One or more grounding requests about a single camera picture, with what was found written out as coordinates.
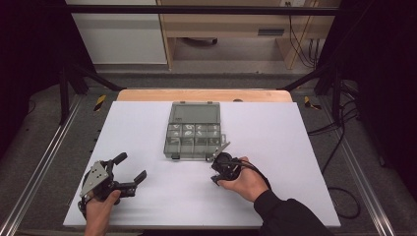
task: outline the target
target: gray floor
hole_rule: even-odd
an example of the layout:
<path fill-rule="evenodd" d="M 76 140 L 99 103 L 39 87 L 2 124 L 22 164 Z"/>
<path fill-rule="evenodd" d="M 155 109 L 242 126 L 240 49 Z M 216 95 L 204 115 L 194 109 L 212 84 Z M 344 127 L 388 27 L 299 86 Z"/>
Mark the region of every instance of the gray floor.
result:
<path fill-rule="evenodd" d="M 271 50 L 276 49 L 276 44 L 271 40 L 256 42 L 253 39 L 222 39 L 219 40 L 218 45 L 184 40 L 179 42 L 175 52 L 174 66 L 177 67 L 170 72 L 148 66 L 149 70 L 145 72 L 141 70 L 138 73 L 138 68 L 130 68 L 123 74 L 116 70 L 107 71 L 111 73 L 103 76 L 128 88 L 275 89 L 287 85 L 308 72 L 308 69 L 302 68 L 290 72 L 284 70 L 282 59 L 270 53 Z M 111 101 L 117 96 L 117 92 L 87 80 L 90 86 L 89 93 L 82 95 L 83 100 L 77 116 L 20 223 L 19 233 L 22 235 L 26 230 L 30 230 L 31 234 L 35 232 L 33 230 L 77 232 L 63 227 L 62 222 L 68 210 L 68 202 L 74 196 L 89 161 L 90 152 L 94 149 L 94 139 L 98 138 Z M 329 100 L 327 96 L 315 97 L 310 90 L 313 85 L 314 82 L 311 82 L 292 92 L 308 131 L 329 123 L 323 109 L 304 106 L 305 95 L 309 95 L 315 104 Z M 107 97 L 100 111 L 94 112 L 96 100 L 102 94 L 106 94 Z M 0 189 L 3 196 L 0 202 L 0 222 L 4 222 L 13 209 L 58 128 L 60 119 L 58 87 L 39 92 L 31 100 L 33 112 L 27 116 L 19 134 L 0 160 Z M 376 151 L 360 121 L 352 119 L 346 124 L 345 139 L 351 145 L 396 235 L 417 235 L 417 205 L 396 172 L 380 167 Z M 318 163 L 323 166 L 337 142 L 336 133 L 312 136 L 310 140 Z M 325 180 L 328 186 L 340 187 L 352 192 L 362 207 L 359 217 L 341 218 L 342 226 L 331 231 L 336 235 L 380 235 L 359 194 L 342 151 L 339 150 L 335 154 L 325 173 Z M 354 213 L 355 205 L 351 199 L 334 191 L 330 194 L 337 202 L 337 211 L 343 214 Z M 46 235 L 45 231 L 36 232 Z M 149 231 L 146 235 L 151 233 L 172 234 L 172 232 Z M 238 234 L 253 235 L 254 232 L 238 232 Z"/>

